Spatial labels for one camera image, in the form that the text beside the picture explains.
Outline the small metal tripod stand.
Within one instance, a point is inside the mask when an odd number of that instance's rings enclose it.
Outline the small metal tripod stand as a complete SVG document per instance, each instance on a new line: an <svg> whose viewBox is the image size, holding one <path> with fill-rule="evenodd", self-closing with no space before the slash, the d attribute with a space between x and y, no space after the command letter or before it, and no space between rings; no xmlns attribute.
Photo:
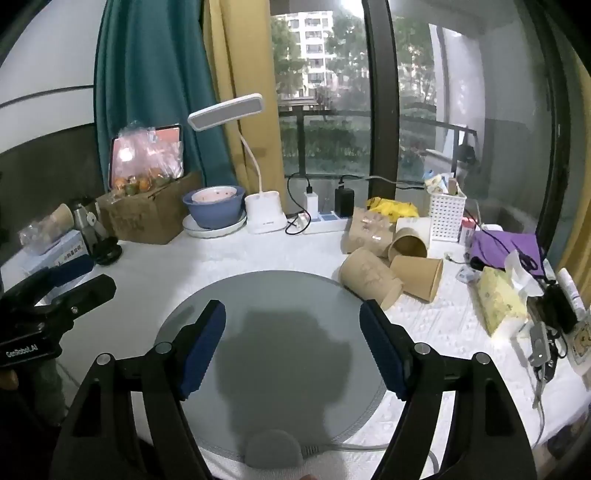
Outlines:
<svg viewBox="0 0 591 480"><path fill-rule="evenodd" d="M97 265L109 266L122 254L118 239L108 233L100 221L97 202L90 197L73 199L68 203L73 218L74 228L84 239L91 258Z"/></svg>

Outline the kraft cup open mouth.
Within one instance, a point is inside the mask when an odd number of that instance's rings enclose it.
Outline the kraft cup open mouth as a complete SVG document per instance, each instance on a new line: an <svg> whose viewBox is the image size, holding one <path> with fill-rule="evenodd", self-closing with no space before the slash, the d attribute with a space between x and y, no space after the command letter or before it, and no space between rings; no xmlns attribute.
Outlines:
<svg viewBox="0 0 591 480"><path fill-rule="evenodd" d="M426 258L428 247L419 233L410 227L404 227L394 233L393 242L388 250L388 259L394 260L399 255Z"/></svg>

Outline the white perforated basket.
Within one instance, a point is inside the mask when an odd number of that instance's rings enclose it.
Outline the white perforated basket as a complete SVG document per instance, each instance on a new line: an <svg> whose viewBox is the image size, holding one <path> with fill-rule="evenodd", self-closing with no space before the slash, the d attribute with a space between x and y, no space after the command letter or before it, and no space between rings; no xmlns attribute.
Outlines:
<svg viewBox="0 0 591 480"><path fill-rule="evenodd" d="M456 195L430 195L428 216L431 218L431 240L458 242L466 200L462 191Z"/></svg>

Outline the purple cloth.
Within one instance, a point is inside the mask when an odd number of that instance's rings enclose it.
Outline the purple cloth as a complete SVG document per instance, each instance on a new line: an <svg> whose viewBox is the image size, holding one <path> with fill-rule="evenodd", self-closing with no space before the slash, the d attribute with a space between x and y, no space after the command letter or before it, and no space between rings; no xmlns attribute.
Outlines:
<svg viewBox="0 0 591 480"><path fill-rule="evenodd" d="M535 234L505 231L476 231L469 252L469 265L478 271L485 267L505 269L505 260L517 251L523 268L534 278L545 276L542 251Z"/></svg>

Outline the yellow bag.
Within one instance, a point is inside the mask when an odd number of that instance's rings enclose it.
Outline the yellow bag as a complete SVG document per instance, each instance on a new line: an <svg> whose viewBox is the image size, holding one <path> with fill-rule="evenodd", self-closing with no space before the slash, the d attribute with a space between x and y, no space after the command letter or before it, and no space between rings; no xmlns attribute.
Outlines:
<svg viewBox="0 0 591 480"><path fill-rule="evenodd" d="M413 203L404 203L392 199L373 197L367 201L367 208L371 212L379 213L396 223L399 218L418 218L419 212Z"/></svg>

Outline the blue ceramic bowl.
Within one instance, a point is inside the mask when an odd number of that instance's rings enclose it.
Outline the blue ceramic bowl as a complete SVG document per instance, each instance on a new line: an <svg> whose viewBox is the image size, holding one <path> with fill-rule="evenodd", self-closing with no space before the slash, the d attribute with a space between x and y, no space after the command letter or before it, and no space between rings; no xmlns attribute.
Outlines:
<svg viewBox="0 0 591 480"><path fill-rule="evenodd" d="M186 193L182 202L199 227L217 230L238 222L244 197L241 186L213 186Z"/></svg>

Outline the white and blue box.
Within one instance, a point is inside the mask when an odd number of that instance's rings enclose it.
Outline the white and blue box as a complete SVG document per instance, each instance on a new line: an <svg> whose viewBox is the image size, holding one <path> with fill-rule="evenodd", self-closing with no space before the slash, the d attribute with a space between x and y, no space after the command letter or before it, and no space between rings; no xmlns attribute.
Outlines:
<svg viewBox="0 0 591 480"><path fill-rule="evenodd" d="M44 267L59 266L87 254L82 234L71 230L53 247L42 255L33 255L20 250L2 267L1 274L5 289L14 286L30 274Z"/></svg>

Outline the white charger plug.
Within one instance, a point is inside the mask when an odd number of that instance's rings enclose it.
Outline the white charger plug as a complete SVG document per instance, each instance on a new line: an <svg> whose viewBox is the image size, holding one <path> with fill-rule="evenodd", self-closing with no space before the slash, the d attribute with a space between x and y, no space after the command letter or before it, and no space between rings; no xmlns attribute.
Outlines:
<svg viewBox="0 0 591 480"><path fill-rule="evenodd" d="M318 194L315 192L307 192L304 194L304 213L308 215L311 222L317 221L320 215L318 214Z"/></svg>

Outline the printed kraft cup rear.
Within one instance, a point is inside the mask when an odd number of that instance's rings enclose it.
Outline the printed kraft cup rear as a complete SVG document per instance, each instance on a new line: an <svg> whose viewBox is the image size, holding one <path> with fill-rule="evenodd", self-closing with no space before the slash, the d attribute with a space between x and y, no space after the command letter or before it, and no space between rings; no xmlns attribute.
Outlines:
<svg viewBox="0 0 591 480"><path fill-rule="evenodd" d="M342 242L346 254L365 248L379 258L387 258L393 241L393 226L388 217L360 207L353 208L349 230Z"/></svg>

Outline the white paper cup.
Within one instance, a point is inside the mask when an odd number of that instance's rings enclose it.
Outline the white paper cup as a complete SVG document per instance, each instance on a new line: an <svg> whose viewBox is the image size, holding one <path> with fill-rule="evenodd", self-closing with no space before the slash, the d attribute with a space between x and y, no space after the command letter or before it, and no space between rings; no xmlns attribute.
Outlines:
<svg viewBox="0 0 591 480"><path fill-rule="evenodd" d="M396 232L412 229L426 244L430 241L432 220L430 217L401 217L396 223Z"/></svg>

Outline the printed kraft paper cup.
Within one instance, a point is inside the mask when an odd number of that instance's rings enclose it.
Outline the printed kraft paper cup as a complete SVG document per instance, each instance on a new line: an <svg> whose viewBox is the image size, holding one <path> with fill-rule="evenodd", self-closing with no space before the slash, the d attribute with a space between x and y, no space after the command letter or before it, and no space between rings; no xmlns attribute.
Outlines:
<svg viewBox="0 0 591 480"><path fill-rule="evenodd" d="M363 300L376 300L383 310L393 306L404 290L403 281L371 251L359 248L339 268L339 281Z"/></svg>

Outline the plain kraft paper cup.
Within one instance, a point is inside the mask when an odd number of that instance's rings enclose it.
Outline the plain kraft paper cup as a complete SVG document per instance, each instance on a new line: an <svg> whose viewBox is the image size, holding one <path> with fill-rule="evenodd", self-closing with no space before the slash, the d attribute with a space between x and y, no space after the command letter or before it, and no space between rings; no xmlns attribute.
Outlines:
<svg viewBox="0 0 591 480"><path fill-rule="evenodd" d="M404 292L431 303L434 301L444 262L442 259L398 255L391 262L391 270L404 284Z"/></svg>

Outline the black power adapter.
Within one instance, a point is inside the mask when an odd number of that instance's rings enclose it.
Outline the black power adapter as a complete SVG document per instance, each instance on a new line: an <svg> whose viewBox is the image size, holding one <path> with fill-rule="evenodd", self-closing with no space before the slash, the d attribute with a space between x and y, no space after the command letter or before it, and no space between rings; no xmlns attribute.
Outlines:
<svg viewBox="0 0 591 480"><path fill-rule="evenodd" d="M353 216L353 209L355 209L355 191L339 186L335 189L335 214L342 218L349 218Z"/></svg>

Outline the yellow tissue pack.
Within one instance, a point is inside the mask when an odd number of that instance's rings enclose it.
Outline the yellow tissue pack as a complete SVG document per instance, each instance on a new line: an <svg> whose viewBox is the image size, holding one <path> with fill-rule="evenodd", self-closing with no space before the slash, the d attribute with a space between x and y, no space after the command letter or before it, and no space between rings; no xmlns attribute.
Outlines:
<svg viewBox="0 0 591 480"><path fill-rule="evenodd" d="M492 338L514 337L527 322L528 313L507 274L485 267L476 287L487 333Z"/></svg>

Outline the teal curtain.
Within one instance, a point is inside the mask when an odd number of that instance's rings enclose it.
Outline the teal curtain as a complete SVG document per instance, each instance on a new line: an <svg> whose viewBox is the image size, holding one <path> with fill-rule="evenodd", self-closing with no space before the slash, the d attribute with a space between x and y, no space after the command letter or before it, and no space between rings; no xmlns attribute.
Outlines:
<svg viewBox="0 0 591 480"><path fill-rule="evenodd" d="M109 1L97 40L94 122L102 176L109 176L111 142L131 124L178 124L187 172L206 186L235 184L221 127L197 133L190 113L216 104L201 30L199 1Z"/></svg>

